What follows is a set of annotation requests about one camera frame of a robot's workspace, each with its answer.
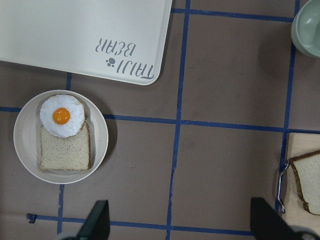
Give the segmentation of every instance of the light green bowl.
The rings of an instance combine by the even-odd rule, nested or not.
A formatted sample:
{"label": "light green bowl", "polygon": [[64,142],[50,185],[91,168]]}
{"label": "light green bowl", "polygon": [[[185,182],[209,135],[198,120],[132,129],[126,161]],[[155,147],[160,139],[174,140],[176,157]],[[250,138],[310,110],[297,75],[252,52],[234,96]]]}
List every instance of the light green bowl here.
{"label": "light green bowl", "polygon": [[320,58],[320,0],[308,1],[291,26],[294,46],[309,57]]}

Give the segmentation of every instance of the white bread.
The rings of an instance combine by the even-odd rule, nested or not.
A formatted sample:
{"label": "white bread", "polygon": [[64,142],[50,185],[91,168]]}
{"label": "white bread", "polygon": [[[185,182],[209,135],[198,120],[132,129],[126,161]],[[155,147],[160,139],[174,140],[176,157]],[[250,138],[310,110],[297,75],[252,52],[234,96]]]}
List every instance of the white bread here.
{"label": "white bread", "polygon": [[87,170],[90,168],[89,126],[83,123],[74,136],[60,138],[50,134],[42,125],[41,170]]}
{"label": "white bread", "polygon": [[320,150],[289,159],[303,208],[320,215]]}

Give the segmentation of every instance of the egg white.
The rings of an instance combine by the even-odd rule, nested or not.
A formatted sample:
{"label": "egg white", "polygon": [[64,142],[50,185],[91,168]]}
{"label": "egg white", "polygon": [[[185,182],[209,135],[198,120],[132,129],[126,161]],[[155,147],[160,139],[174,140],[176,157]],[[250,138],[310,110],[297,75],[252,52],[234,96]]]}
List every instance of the egg white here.
{"label": "egg white", "polygon": [[[67,123],[59,125],[53,120],[53,113],[58,108],[66,108],[69,111],[70,119]],[[85,109],[74,96],[58,94],[42,104],[40,119],[49,133],[59,138],[68,138],[80,131],[85,121]]]}

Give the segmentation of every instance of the cutting board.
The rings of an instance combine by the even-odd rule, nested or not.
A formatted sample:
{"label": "cutting board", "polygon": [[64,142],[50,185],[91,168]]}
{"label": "cutting board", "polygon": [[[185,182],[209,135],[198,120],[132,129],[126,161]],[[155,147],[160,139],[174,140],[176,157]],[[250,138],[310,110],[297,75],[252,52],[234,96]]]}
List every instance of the cutting board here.
{"label": "cutting board", "polygon": [[[320,134],[289,134],[288,159],[316,150],[320,150]],[[303,203],[297,195],[297,187],[292,168],[289,167],[286,173],[287,187],[284,198],[286,213],[282,214],[282,218],[290,226],[306,227],[320,235],[320,215],[312,215],[304,210]]]}
{"label": "cutting board", "polygon": [[149,85],[172,0],[0,0],[0,60]]}

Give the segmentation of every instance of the fried egg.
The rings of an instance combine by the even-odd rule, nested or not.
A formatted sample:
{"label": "fried egg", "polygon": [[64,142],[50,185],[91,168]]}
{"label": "fried egg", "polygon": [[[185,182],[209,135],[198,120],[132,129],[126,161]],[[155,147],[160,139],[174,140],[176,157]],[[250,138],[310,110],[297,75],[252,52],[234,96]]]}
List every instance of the fried egg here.
{"label": "fried egg", "polygon": [[42,104],[40,119],[49,133],[68,138],[80,131],[85,121],[85,109],[74,96],[58,94]]}

